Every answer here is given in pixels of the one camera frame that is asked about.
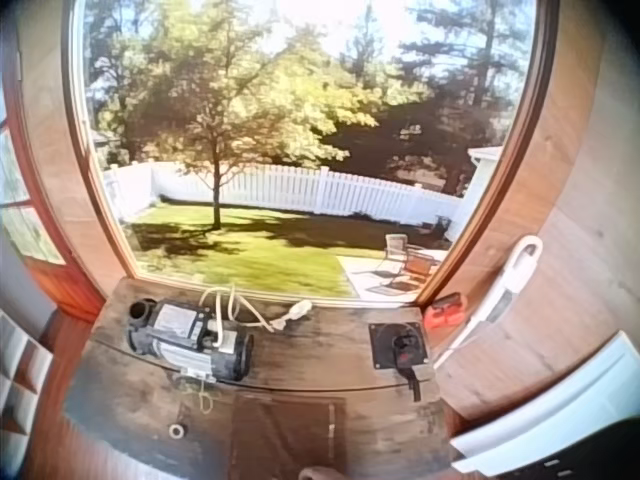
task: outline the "white picket fence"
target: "white picket fence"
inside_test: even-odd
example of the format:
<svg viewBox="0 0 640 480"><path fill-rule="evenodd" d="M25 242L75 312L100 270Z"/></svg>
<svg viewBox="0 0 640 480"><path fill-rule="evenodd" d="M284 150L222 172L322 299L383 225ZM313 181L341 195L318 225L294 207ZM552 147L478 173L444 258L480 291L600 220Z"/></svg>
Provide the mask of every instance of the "white picket fence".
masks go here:
<svg viewBox="0 0 640 480"><path fill-rule="evenodd" d="M211 189L196 175L182 175L173 163L143 163L104 172L103 182L115 215L133 220L160 197L210 203ZM407 225L453 218L461 199L375 178L308 169L257 165L235 175L220 190L220 201L242 205L348 216L365 214Z"/></svg>

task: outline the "hand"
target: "hand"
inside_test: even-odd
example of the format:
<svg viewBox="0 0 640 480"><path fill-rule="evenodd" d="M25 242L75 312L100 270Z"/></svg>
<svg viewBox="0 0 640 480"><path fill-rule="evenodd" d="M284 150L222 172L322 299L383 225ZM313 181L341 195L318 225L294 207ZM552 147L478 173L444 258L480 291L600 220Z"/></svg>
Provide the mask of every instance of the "hand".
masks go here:
<svg viewBox="0 0 640 480"><path fill-rule="evenodd" d="M349 480L333 468L307 467L298 475L298 480Z"/></svg>

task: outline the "wooden tabletop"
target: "wooden tabletop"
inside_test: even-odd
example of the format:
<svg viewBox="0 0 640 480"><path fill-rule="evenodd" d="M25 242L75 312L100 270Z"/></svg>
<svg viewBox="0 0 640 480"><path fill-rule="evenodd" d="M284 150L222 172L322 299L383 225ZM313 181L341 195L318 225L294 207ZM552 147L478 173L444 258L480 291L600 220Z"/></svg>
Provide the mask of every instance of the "wooden tabletop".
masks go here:
<svg viewBox="0 0 640 480"><path fill-rule="evenodd" d="M124 340L128 307L145 297L198 301L195 292L122 280L96 322L65 402L68 417L118 450L176 476L226 478L234 396L286 393L344 402L348 474L354 479L415 480L449 466L431 365L416 367L419 403L397 373L373 368L368 324L419 322L418 309L315 307L283 332L254 329L251 373L238 385L208 386L214 408L203 414L195 393L199 383L179 377L162 360L136 356ZM288 309L252 304L266 318ZM180 441L168 436L175 422L188 431Z"/></svg>

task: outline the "wooden floor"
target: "wooden floor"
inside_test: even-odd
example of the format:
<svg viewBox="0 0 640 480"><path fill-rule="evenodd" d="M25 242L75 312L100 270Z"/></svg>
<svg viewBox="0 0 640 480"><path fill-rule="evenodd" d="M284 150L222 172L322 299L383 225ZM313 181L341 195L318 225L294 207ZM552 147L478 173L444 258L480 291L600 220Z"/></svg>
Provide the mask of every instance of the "wooden floor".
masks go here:
<svg viewBox="0 0 640 480"><path fill-rule="evenodd" d="M58 313L43 336L42 343L53 354L23 466L25 480L168 480L170 475L137 462L75 428L62 414L64 396L73 376L91 325ZM460 425L456 413L448 409L451 429ZM441 472L434 480L481 479L463 476L454 470Z"/></svg>

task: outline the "wooden door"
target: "wooden door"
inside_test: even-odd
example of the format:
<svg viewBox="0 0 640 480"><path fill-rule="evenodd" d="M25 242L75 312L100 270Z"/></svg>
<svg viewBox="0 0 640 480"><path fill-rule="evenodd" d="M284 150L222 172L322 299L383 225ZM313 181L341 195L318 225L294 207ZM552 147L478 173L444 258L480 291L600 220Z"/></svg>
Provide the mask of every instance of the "wooden door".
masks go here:
<svg viewBox="0 0 640 480"><path fill-rule="evenodd" d="M17 34L4 20L0 29L0 223L58 307L93 322L104 298L74 258L40 188L22 118Z"/></svg>

